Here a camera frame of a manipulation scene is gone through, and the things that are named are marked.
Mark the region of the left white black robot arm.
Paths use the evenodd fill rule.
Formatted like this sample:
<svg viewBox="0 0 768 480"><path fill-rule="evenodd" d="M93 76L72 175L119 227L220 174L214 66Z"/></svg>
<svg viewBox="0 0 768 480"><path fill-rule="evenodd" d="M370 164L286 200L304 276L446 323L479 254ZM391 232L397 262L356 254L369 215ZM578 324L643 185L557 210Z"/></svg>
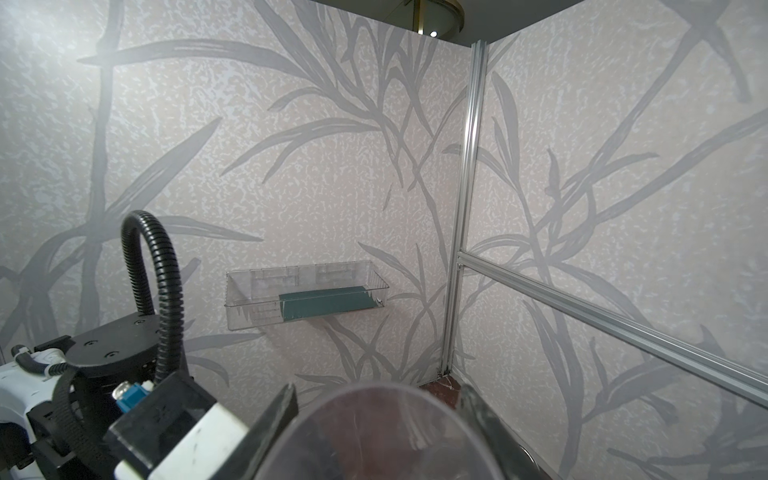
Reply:
<svg viewBox="0 0 768 480"><path fill-rule="evenodd" d="M76 336L13 347L1 366L1 476L111 479L103 442L122 414L113 396L155 375L159 315L133 313Z"/></svg>

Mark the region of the clear flute glass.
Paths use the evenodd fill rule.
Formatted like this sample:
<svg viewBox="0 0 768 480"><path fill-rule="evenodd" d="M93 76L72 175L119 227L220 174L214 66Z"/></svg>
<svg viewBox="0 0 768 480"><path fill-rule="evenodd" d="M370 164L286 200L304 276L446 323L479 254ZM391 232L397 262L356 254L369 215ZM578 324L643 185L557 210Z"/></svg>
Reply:
<svg viewBox="0 0 768 480"><path fill-rule="evenodd" d="M397 383L342 387L302 410L258 479L500 479L489 448L432 394Z"/></svg>

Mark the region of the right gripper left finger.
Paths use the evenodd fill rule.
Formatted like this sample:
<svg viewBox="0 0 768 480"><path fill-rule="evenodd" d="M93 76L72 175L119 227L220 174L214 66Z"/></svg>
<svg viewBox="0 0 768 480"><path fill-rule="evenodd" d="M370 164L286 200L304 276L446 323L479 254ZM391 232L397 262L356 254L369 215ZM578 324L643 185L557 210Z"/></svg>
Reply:
<svg viewBox="0 0 768 480"><path fill-rule="evenodd" d="M286 384L224 463L225 479L254 479L269 451L299 413L295 385Z"/></svg>

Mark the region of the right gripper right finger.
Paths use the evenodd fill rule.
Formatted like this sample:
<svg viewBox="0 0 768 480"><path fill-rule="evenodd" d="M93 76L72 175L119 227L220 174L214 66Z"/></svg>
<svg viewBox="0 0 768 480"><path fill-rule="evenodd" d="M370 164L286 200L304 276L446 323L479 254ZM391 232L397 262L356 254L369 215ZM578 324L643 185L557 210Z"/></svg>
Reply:
<svg viewBox="0 0 768 480"><path fill-rule="evenodd" d="M538 463L472 386L461 387L457 412L485 442L504 479L542 479Z"/></svg>

